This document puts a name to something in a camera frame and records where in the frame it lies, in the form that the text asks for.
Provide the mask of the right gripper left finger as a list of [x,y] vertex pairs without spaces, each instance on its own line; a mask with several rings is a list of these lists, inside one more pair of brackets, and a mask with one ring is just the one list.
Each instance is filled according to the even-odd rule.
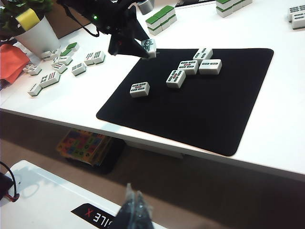
[[115,229],[135,229],[136,194],[131,183],[126,186],[125,202],[114,219]]

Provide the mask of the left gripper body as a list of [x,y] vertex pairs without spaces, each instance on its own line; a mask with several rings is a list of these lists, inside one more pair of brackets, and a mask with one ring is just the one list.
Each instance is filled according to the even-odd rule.
[[127,9],[118,9],[113,18],[111,19],[111,24],[109,25],[109,31],[111,34],[111,39],[109,43],[108,53],[111,55],[117,54],[117,37],[124,36],[127,38]]

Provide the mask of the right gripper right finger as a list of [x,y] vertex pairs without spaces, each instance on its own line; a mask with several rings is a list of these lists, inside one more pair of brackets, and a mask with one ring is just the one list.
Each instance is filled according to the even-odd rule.
[[146,204],[141,191],[137,191],[137,200],[135,204],[135,228],[153,229],[148,205]]

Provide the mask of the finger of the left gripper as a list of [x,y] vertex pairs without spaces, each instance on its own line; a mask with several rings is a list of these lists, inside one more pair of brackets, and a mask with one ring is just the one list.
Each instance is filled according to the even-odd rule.
[[117,54],[131,55],[144,58],[143,47],[135,40],[124,36],[117,37]]
[[137,20],[136,8],[127,9],[127,44],[133,45],[138,41],[148,40],[149,36]]

